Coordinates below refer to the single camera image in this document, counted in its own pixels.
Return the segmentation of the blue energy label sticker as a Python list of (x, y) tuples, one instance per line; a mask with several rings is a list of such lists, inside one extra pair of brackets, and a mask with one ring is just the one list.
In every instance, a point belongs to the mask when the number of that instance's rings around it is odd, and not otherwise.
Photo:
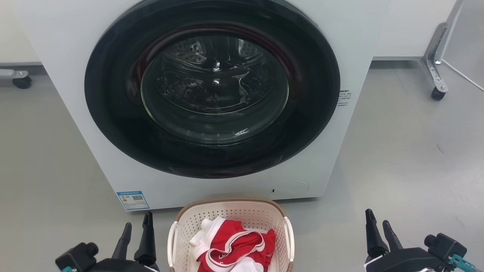
[(142, 191), (116, 192), (126, 211), (149, 210)]

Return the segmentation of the red and white garment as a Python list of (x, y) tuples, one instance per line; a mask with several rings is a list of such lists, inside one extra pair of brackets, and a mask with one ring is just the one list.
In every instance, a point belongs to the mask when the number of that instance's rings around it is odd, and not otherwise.
[(189, 241), (196, 272), (268, 272), (276, 233), (247, 230), (241, 221), (205, 219)]

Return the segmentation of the round black washer door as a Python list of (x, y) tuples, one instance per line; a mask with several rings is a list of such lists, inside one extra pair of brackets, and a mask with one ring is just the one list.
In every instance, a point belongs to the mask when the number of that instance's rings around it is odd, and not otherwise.
[[(231, 36), (273, 53), (289, 79), (278, 119), (246, 141), (206, 146), (168, 134), (144, 108), (140, 85), (173, 42)], [(300, 153), (327, 127), (340, 91), (337, 57), (316, 24), (285, 0), (142, 0), (102, 34), (85, 74), (87, 107), (105, 137), (144, 165), (189, 178), (261, 172)]]

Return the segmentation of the steel washer drum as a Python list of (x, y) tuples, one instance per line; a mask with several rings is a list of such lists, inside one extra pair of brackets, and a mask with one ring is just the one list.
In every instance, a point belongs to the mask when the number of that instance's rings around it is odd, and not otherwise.
[(265, 48), (231, 36), (197, 36), (163, 48), (140, 85), (164, 131), (194, 144), (246, 141), (268, 129), (289, 99), (289, 79)]

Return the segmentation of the white partition panel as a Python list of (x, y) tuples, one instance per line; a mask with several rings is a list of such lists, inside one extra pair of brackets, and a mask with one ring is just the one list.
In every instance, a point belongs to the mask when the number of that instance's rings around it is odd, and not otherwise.
[(14, 14), (10, 0), (0, 0), (0, 66), (41, 64)]

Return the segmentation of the white front-load washing machine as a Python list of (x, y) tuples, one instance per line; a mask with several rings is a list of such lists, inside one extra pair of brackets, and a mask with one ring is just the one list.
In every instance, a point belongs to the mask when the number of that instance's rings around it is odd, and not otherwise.
[(89, 58), (107, 28), (141, 1), (12, 0), (27, 37), (118, 202), (116, 192), (128, 191), (142, 191), (150, 209), (182, 207), (191, 201), (219, 197), (274, 199), (272, 187), (284, 181), (307, 183), (306, 198), (322, 196), (391, 0), (285, 0), (325, 36), (337, 57), (340, 91), (352, 91), (352, 98), (349, 105), (336, 106), (327, 127), (300, 153), (261, 172), (220, 179), (183, 177), (136, 161), (105, 137), (89, 112), (84, 86)]

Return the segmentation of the angled metal support bracket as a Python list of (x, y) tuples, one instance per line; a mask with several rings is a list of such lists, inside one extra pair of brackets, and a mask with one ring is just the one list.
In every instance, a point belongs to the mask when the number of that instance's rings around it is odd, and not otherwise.
[(440, 91), (446, 93), (448, 89), (446, 83), (444, 82), (442, 76), (438, 71), (438, 65), (441, 63), (440, 59), (442, 56), (442, 44), (444, 43), (447, 29), (447, 22), (442, 22), (436, 27), (436, 30), (434, 31), (427, 50), (421, 58), (421, 63), (426, 70), (428, 76), (432, 80), (434, 88), (437, 87)]

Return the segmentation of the grey partition panel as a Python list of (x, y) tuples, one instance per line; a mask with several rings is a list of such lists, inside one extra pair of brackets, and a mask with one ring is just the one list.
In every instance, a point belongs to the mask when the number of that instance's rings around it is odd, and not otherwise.
[(439, 69), (447, 93), (484, 94), (484, 0), (464, 0), (452, 27)]

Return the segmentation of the cream perforated laundry basket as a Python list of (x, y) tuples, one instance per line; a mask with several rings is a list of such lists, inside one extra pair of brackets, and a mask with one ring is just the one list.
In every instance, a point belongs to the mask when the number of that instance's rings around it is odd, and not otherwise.
[(167, 242), (170, 272), (196, 272), (198, 263), (192, 257), (189, 241), (201, 229), (202, 221), (221, 217), (240, 221), (248, 231), (276, 234), (275, 252), (268, 272), (294, 272), (295, 239), (292, 224), (285, 211), (271, 200), (257, 198), (221, 198), (190, 203), (180, 210), (171, 225)]

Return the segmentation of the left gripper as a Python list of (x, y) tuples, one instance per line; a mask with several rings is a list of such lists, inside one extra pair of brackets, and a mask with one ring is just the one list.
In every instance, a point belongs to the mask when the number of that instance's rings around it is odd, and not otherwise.
[(97, 262), (88, 272), (159, 272), (152, 268), (156, 262), (155, 232), (152, 212), (146, 212), (143, 219), (143, 233), (134, 260), (126, 260), (127, 248), (131, 241), (132, 224), (127, 222), (112, 258)]

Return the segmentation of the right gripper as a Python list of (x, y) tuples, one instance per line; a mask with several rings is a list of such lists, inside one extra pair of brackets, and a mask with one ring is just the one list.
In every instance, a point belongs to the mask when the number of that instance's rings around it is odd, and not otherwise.
[(420, 272), (433, 270), (442, 272), (449, 265), (422, 248), (403, 249), (388, 220), (382, 222), (388, 246), (377, 228), (373, 210), (365, 210), (365, 233), (368, 257), (365, 272)]

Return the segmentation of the flat grey metal foot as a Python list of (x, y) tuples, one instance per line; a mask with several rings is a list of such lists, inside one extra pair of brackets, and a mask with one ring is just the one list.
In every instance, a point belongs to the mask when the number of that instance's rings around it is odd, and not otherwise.
[(24, 79), (27, 76), (29, 76), (29, 72), (27, 71), (0, 69), (0, 79)]

